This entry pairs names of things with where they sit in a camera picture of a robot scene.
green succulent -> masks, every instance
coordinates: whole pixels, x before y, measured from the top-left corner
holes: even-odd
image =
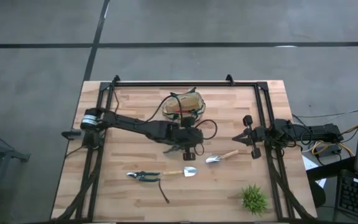
[[[260,187],[248,186],[246,189],[242,189],[242,206],[248,208],[253,215],[258,214],[262,216],[266,212],[266,196],[260,192]]]

pruning shears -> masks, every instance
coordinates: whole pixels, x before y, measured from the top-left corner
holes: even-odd
[[[144,182],[157,182],[160,180],[159,177],[154,178],[154,179],[148,179],[145,176],[146,175],[152,175],[152,176],[158,176],[160,175],[159,172],[144,172],[144,171],[140,171],[140,172],[128,172],[127,176],[129,177],[133,177],[139,181],[144,181]]]

keyboard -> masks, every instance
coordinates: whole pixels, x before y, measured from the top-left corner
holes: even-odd
[[[336,208],[358,217],[358,175],[342,170],[338,176]]]

wooden handle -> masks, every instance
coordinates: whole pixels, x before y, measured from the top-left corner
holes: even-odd
[[[235,151],[232,151],[232,152],[226,153],[225,155],[221,156],[221,159],[227,159],[228,157],[231,157],[231,156],[237,155],[238,153],[239,153],[239,151],[238,151],[238,150],[235,150]]]
[[[179,171],[168,171],[168,172],[163,172],[163,175],[176,175],[176,174],[182,174],[184,173],[183,170],[179,170]]]

wooden table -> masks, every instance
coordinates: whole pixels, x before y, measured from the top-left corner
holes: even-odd
[[[95,107],[99,84],[100,82],[84,83],[73,128],[80,127],[85,109]],[[283,81],[268,81],[268,86],[275,117],[292,119]],[[147,119],[170,92],[183,93],[189,89],[191,87],[117,87],[116,94],[120,102],[117,112],[133,118]],[[243,132],[244,115],[252,115],[253,127],[260,125],[254,90],[231,86],[199,87],[197,91],[206,103],[206,111],[201,120],[213,119],[219,129],[214,139],[205,141],[205,154],[197,156],[195,161],[183,161],[181,152],[165,155],[162,152],[169,146],[152,142],[143,135],[115,128],[108,130],[94,211],[95,222],[277,220],[263,146],[262,157],[253,160],[250,155],[251,147],[231,140],[233,136]],[[113,102],[112,109],[116,107],[116,101]],[[155,119],[164,117],[162,113],[157,113]],[[200,128],[204,136],[213,134],[212,124],[205,123]],[[68,152],[78,148],[80,144],[80,140],[70,142]],[[240,150],[240,154],[226,161],[218,164],[204,162],[211,154],[225,154],[236,149]],[[52,218],[58,217],[78,193],[85,157],[86,149],[81,149],[66,159]],[[292,192],[307,211],[316,216],[299,148],[285,149],[284,161]],[[163,172],[180,170],[184,166],[196,167],[198,173],[194,177],[162,177],[161,185],[171,201],[169,204],[164,201],[158,183],[139,182],[126,176],[130,171]],[[241,189],[254,184],[260,186],[268,197],[268,210],[263,217],[251,215],[241,205]],[[280,195],[283,212],[286,214],[283,194]]]

